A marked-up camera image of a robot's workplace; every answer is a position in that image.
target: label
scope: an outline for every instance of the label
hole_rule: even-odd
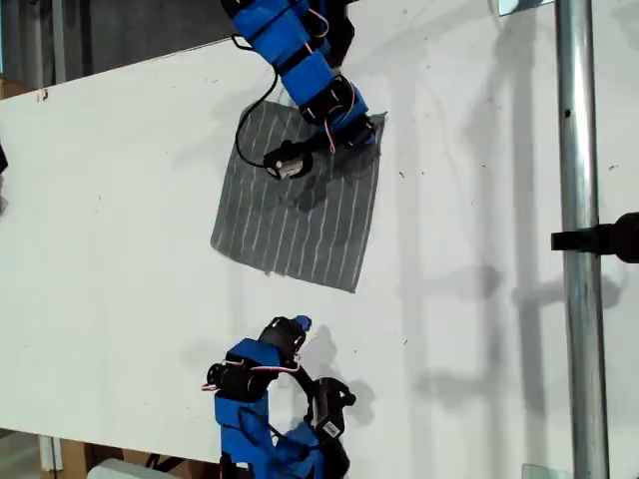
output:
[[[326,424],[323,426],[323,430],[333,439],[339,436],[339,429],[337,429],[335,425],[330,421],[326,422]]]

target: white tabletop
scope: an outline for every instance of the white tabletop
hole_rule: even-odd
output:
[[[610,222],[639,204],[639,48],[597,3]],[[359,397],[351,479],[571,469],[553,8],[366,0],[351,16],[344,72],[388,111],[356,294],[209,244],[238,116],[272,79],[258,56],[224,42],[0,103],[0,427],[216,460],[208,367],[307,314],[303,365]],[[639,273],[603,269],[612,473],[630,479]],[[305,399],[288,378],[271,392],[286,428]]]

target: black cable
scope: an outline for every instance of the black cable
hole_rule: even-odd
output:
[[[302,452],[309,453],[311,451],[317,451],[317,450],[322,449],[325,446],[325,443],[324,444],[318,444],[317,446],[309,446],[308,444],[303,444],[301,442],[297,442],[297,441],[295,441],[293,439],[290,439],[289,437],[287,437],[284,434],[282,434],[278,429],[273,427],[271,425],[271,423],[267,420],[267,418],[264,417],[263,415],[258,414],[256,411],[254,411],[253,409],[251,409],[249,407],[246,407],[246,406],[245,407],[241,407],[238,410],[238,418],[239,418],[239,421],[240,421],[240,430],[242,431],[242,434],[254,446],[259,446],[260,444],[258,443],[258,441],[255,440],[255,438],[253,436],[251,436],[249,431],[247,431],[247,428],[246,428],[246,426],[244,424],[244,416],[242,414],[243,412],[248,412],[252,416],[257,417],[260,422],[262,422],[265,426],[267,426],[269,428],[269,430],[278,437],[278,439],[286,441],[289,444],[293,444],[294,446],[298,447]]]
[[[259,100],[257,100],[255,103],[253,103],[242,115],[242,117],[240,118],[240,124],[238,125],[238,129],[236,130],[236,150],[238,151],[238,155],[240,156],[240,158],[242,159],[243,162],[245,162],[248,165],[251,165],[252,167],[256,167],[256,168],[265,168],[265,166],[261,163],[255,163],[252,162],[251,160],[247,159],[247,157],[244,156],[244,154],[242,153],[242,150],[240,149],[240,133],[242,132],[242,127],[244,126],[244,123],[247,121],[247,118],[249,117],[249,115],[259,106],[262,104],[262,102],[273,92],[273,90],[276,88],[276,86],[278,85],[278,80],[280,79],[280,75],[278,75],[278,72],[276,71],[276,68],[273,67],[273,72],[276,74],[274,80],[273,80],[273,84],[269,87],[269,89],[267,90],[266,93],[264,93]]]

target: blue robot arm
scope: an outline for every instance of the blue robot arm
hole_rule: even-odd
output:
[[[211,366],[203,389],[217,391],[223,479],[237,476],[237,463],[248,463],[255,479],[339,479],[347,472],[349,462],[338,439],[345,430],[342,410],[355,397],[336,379],[313,381],[297,364],[310,327],[306,316],[277,317],[258,340],[243,339],[223,362]],[[309,399],[307,416],[286,434],[269,424],[268,387],[283,372]],[[278,437],[276,445],[272,434]]]
[[[266,168],[277,179],[308,173],[313,167],[313,152],[330,149],[334,153],[339,145],[352,148],[374,140],[368,106],[337,69],[354,35],[346,16],[346,5],[351,2],[221,0],[251,48],[282,78],[305,120],[322,129],[322,134],[305,142],[283,142],[265,155],[261,164],[244,157],[236,136],[240,156],[253,166]]]

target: gray striped towel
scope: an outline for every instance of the gray striped towel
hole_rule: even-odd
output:
[[[278,181],[245,164],[235,148],[229,160],[211,245],[261,271],[354,292],[366,251],[379,173],[379,144],[314,154],[313,171]],[[264,102],[240,137],[246,157],[260,162],[289,139],[317,130],[295,108]]]

